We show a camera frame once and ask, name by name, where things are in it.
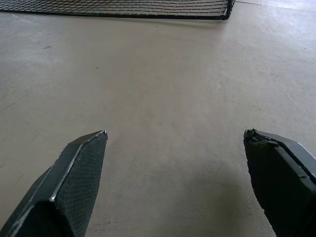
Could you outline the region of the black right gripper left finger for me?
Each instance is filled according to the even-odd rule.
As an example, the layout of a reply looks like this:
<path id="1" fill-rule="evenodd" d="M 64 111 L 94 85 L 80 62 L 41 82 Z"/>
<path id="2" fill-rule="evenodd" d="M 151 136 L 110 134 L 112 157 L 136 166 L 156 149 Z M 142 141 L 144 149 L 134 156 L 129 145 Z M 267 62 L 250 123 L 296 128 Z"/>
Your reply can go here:
<path id="1" fill-rule="evenodd" d="M 98 195 L 104 130 L 68 143 L 28 189 L 0 237 L 84 237 Z"/>

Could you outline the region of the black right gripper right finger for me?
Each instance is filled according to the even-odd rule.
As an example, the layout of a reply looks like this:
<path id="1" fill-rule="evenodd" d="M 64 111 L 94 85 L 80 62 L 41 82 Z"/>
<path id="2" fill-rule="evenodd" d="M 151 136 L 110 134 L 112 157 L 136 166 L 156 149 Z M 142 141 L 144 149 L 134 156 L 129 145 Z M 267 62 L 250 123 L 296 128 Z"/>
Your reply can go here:
<path id="1" fill-rule="evenodd" d="M 248 129 L 243 136 L 255 196 L 277 237 L 316 237 L 316 158 L 300 143 Z"/>

